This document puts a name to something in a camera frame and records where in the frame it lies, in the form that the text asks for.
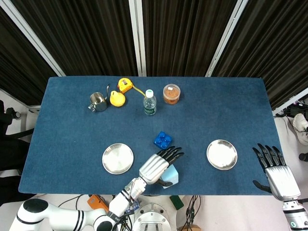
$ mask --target white robotic arm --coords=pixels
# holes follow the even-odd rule
[[[258,146],[262,153],[256,148],[253,148],[253,150],[266,174],[269,187],[261,185],[256,180],[253,183],[257,188],[272,193],[277,200],[283,201],[282,210],[291,230],[308,231],[308,212],[297,201],[300,190],[291,169],[284,161],[283,155],[276,147],[273,147],[272,150],[267,145],[265,148],[258,143]]]
[[[95,231],[111,231],[130,205],[145,191],[147,184],[154,184],[164,171],[184,153],[174,146],[152,155],[134,178],[109,204],[109,212],[103,209],[81,211],[58,208],[40,199],[25,201],[19,208],[10,231],[38,231],[43,219],[48,218],[53,230],[80,231],[91,225]]]

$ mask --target yellow toy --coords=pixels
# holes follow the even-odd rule
[[[121,107],[125,103],[125,96],[121,92],[113,90],[110,93],[110,103],[115,107]]]

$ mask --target black curtain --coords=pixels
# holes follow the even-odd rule
[[[205,76],[236,0],[143,0],[148,76]]]
[[[138,75],[128,0],[12,2],[66,75]]]
[[[41,103],[56,74],[0,8],[0,88],[27,105]]]
[[[261,77],[272,108],[308,87],[308,1],[250,0],[212,76]]]

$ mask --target plastic container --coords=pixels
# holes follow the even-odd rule
[[[168,104],[176,104],[179,101],[181,90],[178,85],[173,83],[164,87],[164,101]]]

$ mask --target stainless steel plate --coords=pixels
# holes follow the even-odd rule
[[[212,166],[220,170],[233,168],[237,161],[235,147],[228,141],[215,140],[207,147],[206,156]]]
[[[110,145],[103,153],[102,162],[107,172],[122,174],[128,171],[133,164],[134,155],[132,150],[123,143]]]

